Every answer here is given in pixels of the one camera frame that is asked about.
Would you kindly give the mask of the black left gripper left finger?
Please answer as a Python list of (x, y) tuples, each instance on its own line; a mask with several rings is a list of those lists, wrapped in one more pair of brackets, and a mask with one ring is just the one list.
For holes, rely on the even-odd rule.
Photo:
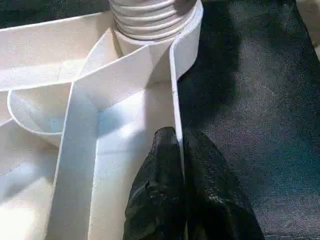
[(158, 129), (125, 209), (123, 239), (181, 240), (186, 195), (180, 146), (173, 127)]

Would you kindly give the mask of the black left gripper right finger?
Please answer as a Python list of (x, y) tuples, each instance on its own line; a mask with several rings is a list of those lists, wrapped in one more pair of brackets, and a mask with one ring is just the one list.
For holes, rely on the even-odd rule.
[(190, 240), (263, 240), (236, 175), (202, 132), (184, 131), (187, 235)]

